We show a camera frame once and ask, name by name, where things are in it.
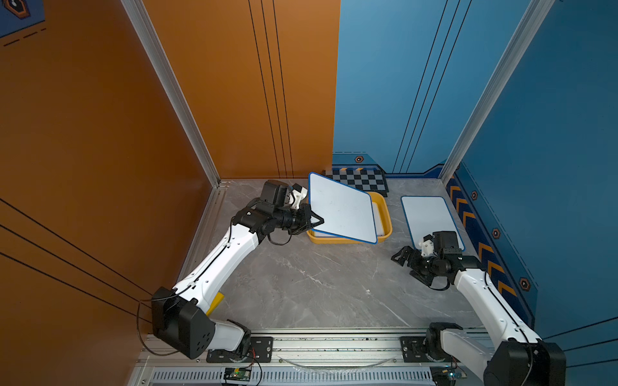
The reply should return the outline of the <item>yellow plastic storage box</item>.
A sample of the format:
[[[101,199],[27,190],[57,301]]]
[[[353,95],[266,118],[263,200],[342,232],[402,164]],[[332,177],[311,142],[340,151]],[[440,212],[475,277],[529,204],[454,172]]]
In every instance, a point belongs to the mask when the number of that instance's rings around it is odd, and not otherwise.
[[[369,195],[371,197],[372,202],[376,202],[379,206],[379,212],[381,214],[381,219],[384,224],[386,234],[384,236],[378,236],[378,243],[385,241],[389,238],[393,231],[393,225],[389,214],[389,209],[386,205],[385,198],[377,192],[370,191]],[[307,235],[310,241],[314,244],[362,244],[362,241],[354,241],[349,238],[344,238],[340,236],[334,237],[315,237],[312,234],[313,230],[307,231]]]

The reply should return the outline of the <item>yellow-framed whiteboard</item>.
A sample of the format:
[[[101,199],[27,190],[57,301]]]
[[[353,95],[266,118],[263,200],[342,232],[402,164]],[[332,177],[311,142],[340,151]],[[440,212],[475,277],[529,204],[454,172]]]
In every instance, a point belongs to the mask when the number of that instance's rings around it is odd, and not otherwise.
[[[373,205],[373,215],[374,215],[374,223],[377,231],[377,236],[384,236],[386,234],[383,221],[381,219],[381,214],[379,212],[379,206],[376,202],[372,202]],[[334,235],[330,235],[327,233],[312,231],[313,236],[315,237],[334,237]]]

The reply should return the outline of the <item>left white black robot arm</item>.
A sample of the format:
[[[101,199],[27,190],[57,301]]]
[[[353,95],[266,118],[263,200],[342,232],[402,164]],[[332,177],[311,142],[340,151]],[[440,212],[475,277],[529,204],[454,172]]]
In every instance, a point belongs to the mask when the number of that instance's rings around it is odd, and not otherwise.
[[[208,312],[238,265],[275,230],[296,236],[323,224],[312,211],[307,188],[278,180],[264,183],[262,193],[230,220],[216,247],[172,289],[159,288],[151,297],[153,335],[194,360],[206,351],[230,352],[239,360],[249,355],[251,331],[241,323],[215,321]]]

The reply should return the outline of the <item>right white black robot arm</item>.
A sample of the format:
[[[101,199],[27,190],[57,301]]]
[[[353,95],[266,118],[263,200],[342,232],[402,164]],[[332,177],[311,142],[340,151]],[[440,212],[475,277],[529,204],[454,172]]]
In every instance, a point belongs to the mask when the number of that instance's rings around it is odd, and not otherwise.
[[[401,248],[391,257],[426,287],[445,278],[444,289],[459,291],[476,312],[493,348],[471,338],[456,323],[431,323],[424,340],[402,338],[406,361],[428,359],[461,364],[486,385],[564,385],[567,359],[563,350],[546,343],[516,315],[492,284],[488,270],[473,256],[465,256],[457,234],[440,231],[423,238],[420,249]]]

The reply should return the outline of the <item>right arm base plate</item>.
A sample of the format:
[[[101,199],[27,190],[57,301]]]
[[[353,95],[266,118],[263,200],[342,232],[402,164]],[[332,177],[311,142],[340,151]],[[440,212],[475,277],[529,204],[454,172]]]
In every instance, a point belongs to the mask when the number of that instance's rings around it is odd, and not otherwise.
[[[427,337],[402,336],[399,342],[405,363],[447,363],[455,360],[455,357],[448,355],[437,342],[430,341]]]

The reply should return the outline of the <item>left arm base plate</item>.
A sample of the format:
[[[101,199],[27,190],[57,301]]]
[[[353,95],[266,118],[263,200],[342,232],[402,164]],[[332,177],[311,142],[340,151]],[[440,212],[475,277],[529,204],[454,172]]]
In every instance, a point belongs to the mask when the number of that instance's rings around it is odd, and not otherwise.
[[[238,354],[225,350],[208,350],[208,363],[270,363],[272,361],[274,339],[270,336],[252,336],[249,350],[246,354]]]

